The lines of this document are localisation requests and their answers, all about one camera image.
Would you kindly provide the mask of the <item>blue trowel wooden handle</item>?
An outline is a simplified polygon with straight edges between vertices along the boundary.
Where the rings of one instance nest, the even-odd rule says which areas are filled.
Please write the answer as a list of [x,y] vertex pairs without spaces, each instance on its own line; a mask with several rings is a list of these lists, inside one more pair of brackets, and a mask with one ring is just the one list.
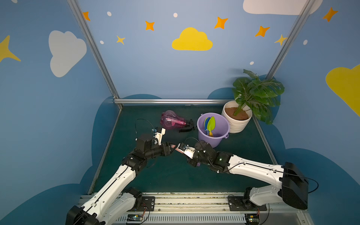
[[207,117],[205,120],[204,120],[204,130],[205,132],[207,133],[208,132],[208,122],[210,121],[210,118]]

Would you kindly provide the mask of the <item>purple plastic bucket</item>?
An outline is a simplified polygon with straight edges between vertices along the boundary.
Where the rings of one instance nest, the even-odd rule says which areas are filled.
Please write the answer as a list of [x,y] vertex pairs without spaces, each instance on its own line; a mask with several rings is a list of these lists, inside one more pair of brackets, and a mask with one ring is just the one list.
[[[214,118],[215,127],[210,131],[206,130],[205,120]],[[202,114],[197,120],[198,140],[209,143],[213,148],[216,148],[223,139],[229,137],[230,124],[227,119],[217,113],[208,112]]]

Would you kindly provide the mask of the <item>purple scoop pink handle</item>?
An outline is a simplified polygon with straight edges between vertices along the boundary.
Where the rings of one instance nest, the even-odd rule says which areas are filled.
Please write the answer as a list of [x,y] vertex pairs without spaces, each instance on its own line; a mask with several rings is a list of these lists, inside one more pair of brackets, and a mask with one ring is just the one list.
[[[178,145],[172,145],[172,148],[175,150],[175,151],[177,151],[177,147],[178,147]],[[190,158],[188,158],[187,156],[186,156],[186,158],[187,158],[187,162],[191,165],[191,166],[193,166],[193,167],[199,167],[200,166],[200,162],[199,162],[199,159],[198,159],[198,151],[196,150],[195,151],[195,153],[194,153],[194,157],[193,157],[193,159],[190,159]]]

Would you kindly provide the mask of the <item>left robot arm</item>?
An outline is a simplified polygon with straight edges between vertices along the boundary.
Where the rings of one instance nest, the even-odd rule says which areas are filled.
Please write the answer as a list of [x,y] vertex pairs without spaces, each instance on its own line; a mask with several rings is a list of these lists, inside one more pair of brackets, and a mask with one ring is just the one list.
[[176,148],[170,142],[161,143],[161,133],[142,135],[136,147],[123,160],[110,180],[81,207],[73,206],[66,217],[66,225],[112,225],[127,211],[138,208],[142,194],[125,187],[146,168],[148,159],[169,156]]

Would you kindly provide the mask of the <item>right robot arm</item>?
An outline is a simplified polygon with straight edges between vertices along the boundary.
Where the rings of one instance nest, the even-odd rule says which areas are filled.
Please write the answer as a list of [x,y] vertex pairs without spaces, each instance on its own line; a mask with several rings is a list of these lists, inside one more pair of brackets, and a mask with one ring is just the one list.
[[246,188],[240,202],[248,211],[270,203],[285,203],[299,210],[308,208],[309,179],[293,163],[264,164],[216,151],[205,141],[198,141],[194,147],[181,143],[177,148],[194,167],[204,164],[216,173],[242,175],[267,183],[264,187]]

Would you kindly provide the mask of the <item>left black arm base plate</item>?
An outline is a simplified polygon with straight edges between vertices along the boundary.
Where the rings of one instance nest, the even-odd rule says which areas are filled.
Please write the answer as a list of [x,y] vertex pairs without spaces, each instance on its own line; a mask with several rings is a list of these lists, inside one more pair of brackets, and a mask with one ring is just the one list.
[[133,212],[150,211],[153,212],[155,207],[155,197],[153,196],[143,196],[138,197],[135,201],[134,207],[131,209]]

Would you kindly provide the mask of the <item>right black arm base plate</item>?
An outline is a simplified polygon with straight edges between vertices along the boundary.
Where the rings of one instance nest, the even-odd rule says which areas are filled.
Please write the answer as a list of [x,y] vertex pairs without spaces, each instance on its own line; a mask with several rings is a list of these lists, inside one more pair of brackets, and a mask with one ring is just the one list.
[[267,206],[261,205],[257,206],[249,200],[244,200],[242,196],[229,195],[227,197],[229,209],[232,212],[240,211],[267,211]]

